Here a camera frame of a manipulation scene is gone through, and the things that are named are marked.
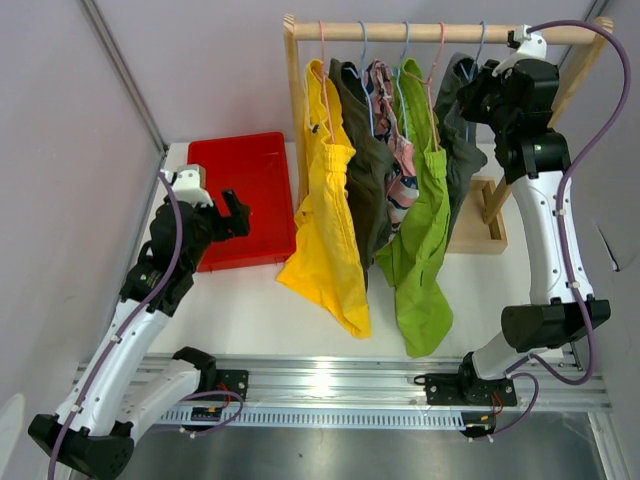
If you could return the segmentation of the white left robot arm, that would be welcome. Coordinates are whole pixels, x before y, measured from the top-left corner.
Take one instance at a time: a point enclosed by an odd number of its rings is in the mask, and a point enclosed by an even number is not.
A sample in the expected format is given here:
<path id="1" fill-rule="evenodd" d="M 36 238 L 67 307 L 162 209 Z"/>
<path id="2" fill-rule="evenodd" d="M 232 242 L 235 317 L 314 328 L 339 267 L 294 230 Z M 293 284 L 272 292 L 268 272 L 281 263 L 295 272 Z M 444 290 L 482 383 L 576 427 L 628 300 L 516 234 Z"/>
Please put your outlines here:
<path id="1" fill-rule="evenodd" d="M 181 400 L 243 396 L 221 388 L 214 356 L 193 347 L 175 352 L 145 386 L 129 393 L 141 361 L 194 284 L 206 250 L 250 231 L 248 205 L 225 190 L 221 214 L 202 189 L 172 187 L 156 209 L 149 239 L 127 273 L 111 325 L 78 384 L 53 414 L 38 414 L 29 436 L 50 457 L 91 479 L 116 479 L 143 435 Z"/>

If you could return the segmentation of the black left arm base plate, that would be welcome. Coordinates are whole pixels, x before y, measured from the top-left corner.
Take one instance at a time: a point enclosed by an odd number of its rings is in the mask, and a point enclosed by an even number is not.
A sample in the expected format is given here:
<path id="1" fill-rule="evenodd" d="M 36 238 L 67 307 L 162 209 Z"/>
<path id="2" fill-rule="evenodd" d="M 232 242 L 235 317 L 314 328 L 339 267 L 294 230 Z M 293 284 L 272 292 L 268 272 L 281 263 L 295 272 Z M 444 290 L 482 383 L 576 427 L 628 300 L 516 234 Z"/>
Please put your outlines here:
<path id="1" fill-rule="evenodd" d="M 200 400 L 236 402 L 237 399 L 233 395 L 222 394 L 222 391 L 233 392 L 245 400 L 249 387 L 249 377 L 248 370 L 218 369 L 215 377 L 200 381 L 195 393 L 204 394 L 208 392 L 208 395 L 200 397 Z"/>

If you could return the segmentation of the grey shorts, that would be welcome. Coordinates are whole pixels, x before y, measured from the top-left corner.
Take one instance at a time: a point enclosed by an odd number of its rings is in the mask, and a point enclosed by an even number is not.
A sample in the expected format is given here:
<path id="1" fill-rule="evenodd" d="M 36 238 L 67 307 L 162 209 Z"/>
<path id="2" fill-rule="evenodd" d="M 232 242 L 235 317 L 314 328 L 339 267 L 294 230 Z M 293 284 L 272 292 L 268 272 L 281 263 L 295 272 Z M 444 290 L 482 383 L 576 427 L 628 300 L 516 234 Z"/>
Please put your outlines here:
<path id="1" fill-rule="evenodd" d="M 449 195 L 450 220 L 447 241 L 450 241 L 464 200 L 470 191 L 472 176 L 486 164 L 486 155 L 476 144 L 476 125 L 461 114 L 457 93 L 471 80 L 476 66 L 464 53 L 455 53 L 443 75 L 434 112 L 438 119 L 440 146 L 446 152 L 446 181 Z"/>

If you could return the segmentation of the lime green shorts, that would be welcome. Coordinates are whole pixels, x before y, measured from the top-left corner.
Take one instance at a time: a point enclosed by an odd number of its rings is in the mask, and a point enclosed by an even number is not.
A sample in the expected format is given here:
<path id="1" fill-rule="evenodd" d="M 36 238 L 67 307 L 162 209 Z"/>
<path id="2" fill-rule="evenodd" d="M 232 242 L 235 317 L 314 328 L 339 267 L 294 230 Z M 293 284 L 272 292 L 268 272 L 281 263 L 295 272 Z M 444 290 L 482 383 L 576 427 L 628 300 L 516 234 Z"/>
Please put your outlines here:
<path id="1" fill-rule="evenodd" d="M 393 110 L 401 116 L 414 145 L 419 197 L 395 238 L 376 254 L 387 283 L 395 289 L 395 316 L 408 356 L 432 354 L 453 324 L 453 312 L 437 282 L 447 249 L 450 220 L 446 153 L 439 146 L 437 117 L 413 58 L 400 67 L 404 99 Z"/>

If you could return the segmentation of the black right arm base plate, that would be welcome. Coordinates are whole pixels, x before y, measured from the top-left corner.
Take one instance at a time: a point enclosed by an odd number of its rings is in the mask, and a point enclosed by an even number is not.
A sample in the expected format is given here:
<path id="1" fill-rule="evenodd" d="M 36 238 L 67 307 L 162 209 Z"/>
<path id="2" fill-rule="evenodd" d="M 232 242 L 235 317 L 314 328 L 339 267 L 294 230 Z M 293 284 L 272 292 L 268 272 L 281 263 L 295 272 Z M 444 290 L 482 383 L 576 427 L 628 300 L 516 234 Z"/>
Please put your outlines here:
<path id="1" fill-rule="evenodd" d="M 424 388 L 427 404 L 431 406 L 497 405 L 515 407 L 518 403 L 512 380 L 464 379 L 459 374 L 423 374 L 413 378 L 413 383 Z"/>

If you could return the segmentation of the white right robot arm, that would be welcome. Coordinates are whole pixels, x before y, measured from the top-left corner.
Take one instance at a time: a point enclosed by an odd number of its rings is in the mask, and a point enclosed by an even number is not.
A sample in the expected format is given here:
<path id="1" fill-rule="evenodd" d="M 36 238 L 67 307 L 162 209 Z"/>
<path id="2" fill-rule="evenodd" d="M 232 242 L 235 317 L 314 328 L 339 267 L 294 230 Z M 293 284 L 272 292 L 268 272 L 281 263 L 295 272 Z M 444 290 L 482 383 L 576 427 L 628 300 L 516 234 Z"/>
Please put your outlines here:
<path id="1" fill-rule="evenodd" d="M 509 376 L 530 359 L 568 343 L 594 343 L 594 330 L 610 318 L 582 268 L 573 232 L 571 166 L 565 138 L 549 125 L 559 86 L 557 66 L 525 58 L 489 60 L 457 94 L 464 119 L 489 126 L 495 157 L 518 206 L 528 250 L 531 286 L 525 305 L 507 306 L 501 331 L 468 353 L 453 383 L 462 405 L 515 405 Z"/>

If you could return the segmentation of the blue hanger of grey shorts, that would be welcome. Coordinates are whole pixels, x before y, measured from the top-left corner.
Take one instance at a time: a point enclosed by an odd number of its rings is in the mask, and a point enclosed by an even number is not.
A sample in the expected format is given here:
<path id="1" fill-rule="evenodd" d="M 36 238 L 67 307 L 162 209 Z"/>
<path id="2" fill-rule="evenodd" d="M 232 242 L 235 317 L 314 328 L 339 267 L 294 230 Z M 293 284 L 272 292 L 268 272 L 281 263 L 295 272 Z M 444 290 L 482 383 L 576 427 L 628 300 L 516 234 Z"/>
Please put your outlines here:
<path id="1" fill-rule="evenodd" d="M 468 83 L 470 83 L 472 80 L 474 80 L 478 74 L 478 71 L 480 69 L 479 66 L 479 59 L 480 59 L 480 55 L 482 53 L 482 50 L 484 48 L 484 44 L 486 41 L 486 35 L 487 35 L 487 24 L 484 20 L 481 20 L 479 22 L 479 25 L 482 27 L 482 33 L 481 33 L 481 39 L 479 42 L 479 46 L 475 55 L 474 60 L 471 63 L 471 66 L 468 70 L 465 69 L 465 67 L 463 65 L 460 66 L 460 70 L 461 73 L 463 74 L 463 76 L 465 77 L 465 79 L 467 80 Z"/>

